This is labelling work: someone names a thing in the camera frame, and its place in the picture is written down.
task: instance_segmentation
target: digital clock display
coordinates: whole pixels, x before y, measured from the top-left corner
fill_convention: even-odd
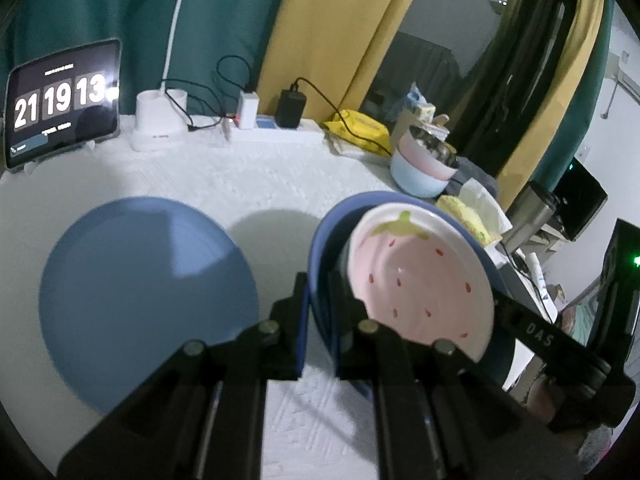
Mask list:
[[[116,132],[120,41],[28,62],[9,75],[4,158],[9,169]]]

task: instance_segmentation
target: blue plate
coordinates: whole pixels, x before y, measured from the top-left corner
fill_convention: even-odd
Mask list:
[[[240,249],[203,213],[160,198],[100,206],[53,248],[40,324],[66,383],[107,413],[190,339],[218,344],[258,321]]]
[[[335,329],[332,328],[330,317],[328,301],[329,272],[334,269],[342,248],[349,240],[351,232],[364,213],[376,206],[389,202],[417,205],[445,219],[471,245],[482,263],[491,286],[501,293],[509,295],[498,269],[496,269],[491,258],[480,244],[462,225],[435,206],[423,200],[391,191],[371,191],[351,196],[336,205],[322,219],[311,241],[308,260],[308,282],[314,318],[322,339],[329,352],[331,352],[334,361],[337,358],[337,334],[334,333]],[[500,386],[504,384],[509,374],[514,348],[515,339],[494,320],[492,338],[479,365]]]

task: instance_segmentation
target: white tablecloth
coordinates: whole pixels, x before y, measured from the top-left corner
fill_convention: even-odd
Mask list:
[[[122,129],[131,127],[123,118]],[[63,232],[92,208],[117,198],[159,196],[200,209],[229,232],[251,265],[260,317],[290,294],[306,270],[312,235],[340,200],[395,189],[388,169],[333,156],[325,146],[207,144],[135,153],[124,136],[56,156],[32,174],[0,180],[0,401],[49,470],[99,420],[66,386],[40,332],[38,290],[46,259]],[[313,320],[302,380],[268,386],[263,478],[376,475],[373,410],[332,376]]]

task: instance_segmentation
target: pink strawberry plate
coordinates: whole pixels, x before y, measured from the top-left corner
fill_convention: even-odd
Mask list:
[[[371,209],[351,234],[347,274],[371,319],[405,339],[446,338],[482,357],[494,326],[491,286],[474,250],[439,216],[400,203]]]

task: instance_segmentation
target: screw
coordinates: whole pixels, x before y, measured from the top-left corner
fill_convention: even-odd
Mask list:
[[[268,319],[260,323],[258,330],[265,335],[273,335],[280,330],[280,324],[273,319]]]
[[[372,319],[363,319],[358,323],[358,330],[367,335],[375,334],[379,327],[380,326]]]
[[[204,343],[197,339],[192,339],[184,344],[182,351],[189,357],[196,357],[204,352]]]
[[[453,353],[456,351],[456,346],[448,339],[438,339],[433,344],[433,347],[438,352],[444,355],[453,355]]]

